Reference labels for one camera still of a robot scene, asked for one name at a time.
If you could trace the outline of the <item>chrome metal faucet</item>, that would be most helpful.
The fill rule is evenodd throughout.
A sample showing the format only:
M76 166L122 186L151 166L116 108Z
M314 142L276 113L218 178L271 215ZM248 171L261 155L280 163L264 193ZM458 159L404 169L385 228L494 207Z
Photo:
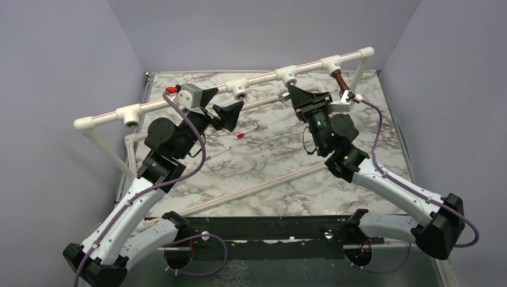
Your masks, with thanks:
M291 98L291 95L288 91L283 91L278 95L278 98L280 102L286 102Z

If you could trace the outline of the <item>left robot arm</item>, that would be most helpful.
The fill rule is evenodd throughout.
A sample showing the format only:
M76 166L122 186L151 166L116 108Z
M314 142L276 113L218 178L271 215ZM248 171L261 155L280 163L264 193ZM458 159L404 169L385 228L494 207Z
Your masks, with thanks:
M176 212L137 235L133 232L175 184L202 169L207 159L203 132L209 126L233 131L244 103L214 105L216 115L184 113L173 101L169 105L182 116L182 122L175 124L166 117L151 122L144 140L150 152L124 197L88 238L65 247L63 256L75 273L74 286L80 281L90 286L120 286L127 273L157 248L187 240L188 222Z

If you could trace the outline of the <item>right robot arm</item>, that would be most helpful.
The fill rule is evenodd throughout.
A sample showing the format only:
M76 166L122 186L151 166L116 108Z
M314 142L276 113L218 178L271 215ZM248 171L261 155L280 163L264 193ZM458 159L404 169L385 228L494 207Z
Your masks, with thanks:
M382 167L373 152L354 146L359 132L350 115L331 115L329 93L313 93L293 84L287 89L284 98L290 99L297 118L312 135L311 153L326 158L331 174L382 196L406 213L382 215L359 209L346 222L346 238L352 243L373 237L402 240L433 258L447 259L465 228L462 199L414 185Z

